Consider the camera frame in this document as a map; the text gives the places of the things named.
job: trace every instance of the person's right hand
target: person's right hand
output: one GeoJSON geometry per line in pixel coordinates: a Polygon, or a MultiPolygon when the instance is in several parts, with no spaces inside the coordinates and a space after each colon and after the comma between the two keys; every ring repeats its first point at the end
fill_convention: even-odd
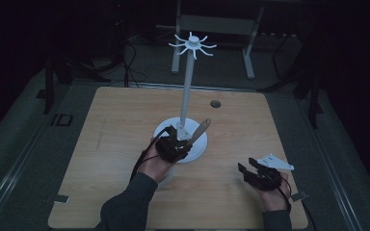
{"type": "MultiPolygon", "coordinates": [[[[280,189],[287,196],[287,198],[289,198],[290,192],[289,187],[287,185],[288,175],[282,172],[281,177],[285,181],[281,180],[280,189]]],[[[255,187],[253,188],[259,193],[265,212],[276,210],[287,210],[287,203],[283,195],[278,191],[278,189],[275,189],[273,191],[261,191],[255,187]]]]}

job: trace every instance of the person's left hand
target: person's left hand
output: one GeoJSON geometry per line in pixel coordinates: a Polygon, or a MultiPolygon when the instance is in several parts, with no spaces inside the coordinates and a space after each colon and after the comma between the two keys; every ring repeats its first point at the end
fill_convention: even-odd
{"type": "Polygon", "coordinates": [[[174,163],[170,163],[161,159],[157,150],[155,149],[155,144],[152,145],[149,148],[148,152],[145,154],[144,160],[146,160],[147,158],[151,159],[141,163],[138,171],[151,177],[157,183],[160,183],[162,180],[165,179],[168,170],[174,165],[174,163]]]}

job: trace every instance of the human hand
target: human hand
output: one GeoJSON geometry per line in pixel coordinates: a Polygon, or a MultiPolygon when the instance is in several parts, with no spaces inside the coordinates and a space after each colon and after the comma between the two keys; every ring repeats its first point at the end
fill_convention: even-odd
{"type": "MultiPolygon", "coordinates": [[[[290,191],[287,184],[288,175],[286,173],[281,172],[281,177],[284,180],[281,180],[281,191],[287,196],[290,197],[290,191]]],[[[253,187],[260,196],[260,199],[263,204],[263,208],[265,212],[276,211],[276,210],[287,210],[287,203],[283,197],[283,195],[275,189],[273,191],[261,191],[255,187],[253,187]]]]}
{"type": "Polygon", "coordinates": [[[155,144],[149,148],[148,152],[144,156],[144,160],[146,161],[140,164],[138,171],[151,177],[157,183],[160,183],[165,179],[168,170],[174,165],[174,163],[170,163],[161,159],[155,148],[155,144]]]}

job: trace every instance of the wooden table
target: wooden table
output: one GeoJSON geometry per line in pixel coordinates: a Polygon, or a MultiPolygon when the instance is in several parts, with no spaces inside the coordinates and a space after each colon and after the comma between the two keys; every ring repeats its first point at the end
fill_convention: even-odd
{"type": "MultiPolygon", "coordinates": [[[[126,188],[132,167],[155,128],[180,115],[182,90],[99,88],[49,217],[53,228],[93,228],[102,204],[126,188]]],[[[237,163],[270,153],[286,161],[266,98],[260,93],[192,90],[188,117],[210,117],[205,152],[177,164],[174,177],[149,206],[149,229],[252,229],[262,227],[261,202],[237,163]],[[212,100],[222,103],[210,106],[212,100]]],[[[289,182],[297,191],[290,171],[289,182]]],[[[302,203],[292,203],[294,228],[307,227],[302,203]]]]}

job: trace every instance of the dark background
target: dark background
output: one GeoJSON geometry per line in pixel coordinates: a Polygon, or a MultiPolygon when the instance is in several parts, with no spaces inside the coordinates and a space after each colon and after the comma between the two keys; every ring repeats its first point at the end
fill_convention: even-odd
{"type": "MultiPolygon", "coordinates": [[[[53,50],[89,64],[93,56],[112,57],[120,51],[119,44],[109,41],[110,35],[124,38],[115,31],[117,20],[128,21],[150,39],[155,24],[174,25],[174,1],[118,3],[119,8],[108,0],[0,1],[0,120],[53,50]]],[[[211,13],[229,12],[225,3],[204,7],[211,13]]],[[[291,22],[286,18],[296,13],[287,5],[274,5],[260,30],[302,35],[322,74],[321,87],[370,174],[370,0],[315,9],[322,9],[318,17],[312,8],[304,10],[302,21],[291,22]],[[318,18],[313,29],[300,31],[298,25],[308,24],[309,18],[318,18]]]]}

